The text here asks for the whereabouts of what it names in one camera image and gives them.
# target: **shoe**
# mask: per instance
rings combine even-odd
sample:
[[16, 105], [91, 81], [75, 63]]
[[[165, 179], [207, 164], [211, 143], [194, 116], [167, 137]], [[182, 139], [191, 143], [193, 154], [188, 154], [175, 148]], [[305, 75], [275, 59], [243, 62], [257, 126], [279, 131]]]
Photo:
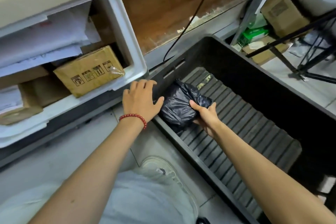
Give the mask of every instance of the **shoe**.
[[198, 207], [196, 203], [196, 198], [193, 193], [188, 189], [188, 187], [181, 181], [175, 168], [167, 160], [159, 156], [149, 156], [143, 160], [140, 168], [152, 169], [161, 173], [162, 175], [170, 176], [174, 182], [176, 182], [180, 188], [187, 193], [190, 198], [191, 205], [195, 216], [198, 216]]

